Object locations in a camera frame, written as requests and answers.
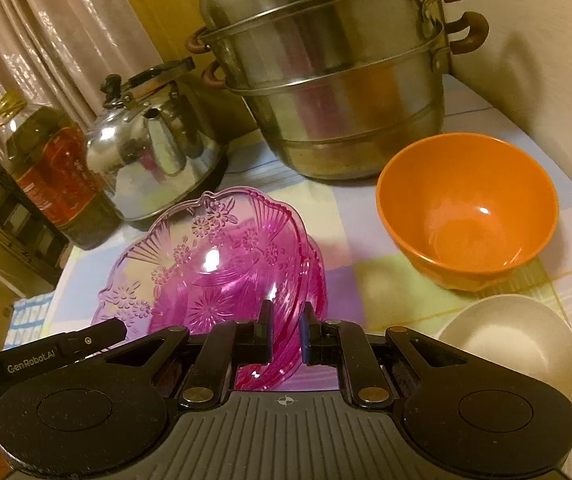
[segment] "white bowl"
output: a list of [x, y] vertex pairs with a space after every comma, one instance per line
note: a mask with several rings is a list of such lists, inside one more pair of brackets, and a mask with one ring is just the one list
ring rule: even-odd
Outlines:
[[540, 301], [485, 298], [457, 314], [438, 339], [549, 384], [572, 402], [572, 331]]

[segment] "tablecloth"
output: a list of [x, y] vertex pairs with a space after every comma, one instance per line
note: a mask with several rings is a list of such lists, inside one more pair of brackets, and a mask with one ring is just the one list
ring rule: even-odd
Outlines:
[[[518, 292], [543, 301], [572, 328], [572, 182], [530, 137], [467, 86], [445, 75], [444, 89], [444, 132], [480, 132], [513, 143], [546, 169], [559, 195], [560, 221], [551, 243], [512, 280], [492, 290], [457, 294], [420, 276], [380, 223], [375, 180], [329, 186], [304, 179], [276, 159], [258, 132], [231, 143], [230, 164], [220, 189], [253, 186], [300, 213], [307, 232], [321, 248], [329, 318], [352, 320], [371, 333], [405, 325], [434, 335], [479, 297]], [[96, 250], [72, 253], [42, 336], [89, 324], [112, 264], [138, 237], [140, 232], [122, 228]], [[281, 389], [334, 387], [332, 370], [300, 367]], [[572, 454], [565, 471], [572, 477]]]

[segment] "transparent pink dish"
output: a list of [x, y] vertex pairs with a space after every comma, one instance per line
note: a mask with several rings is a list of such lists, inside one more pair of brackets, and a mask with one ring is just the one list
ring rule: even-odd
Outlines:
[[167, 210], [114, 264], [93, 324], [111, 317], [130, 341], [173, 325], [206, 333], [253, 319], [272, 300], [273, 361], [237, 374], [242, 389], [273, 388], [301, 363], [297, 323], [304, 301], [326, 312], [324, 266], [297, 212], [256, 189], [204, 193]]

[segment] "ribbed gray surface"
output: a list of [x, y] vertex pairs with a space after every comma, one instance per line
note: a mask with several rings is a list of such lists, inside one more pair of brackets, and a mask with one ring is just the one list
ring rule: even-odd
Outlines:
[[[294, 402], [282, 405], [285, 397]], [[184, 415], [153, 453], [103, 478], [461, 479], [421, 458], [387, 415], [354, 410], [339, 392], [234, 392], [221, 408]]]

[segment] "red label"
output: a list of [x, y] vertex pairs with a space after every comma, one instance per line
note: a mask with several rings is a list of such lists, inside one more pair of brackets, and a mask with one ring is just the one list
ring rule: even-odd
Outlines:
[[74, 218], [99, 192], [86, 167], [81, 129], [58, 131], [44, 146], [42, 158], [17, 183], [56, 227]]

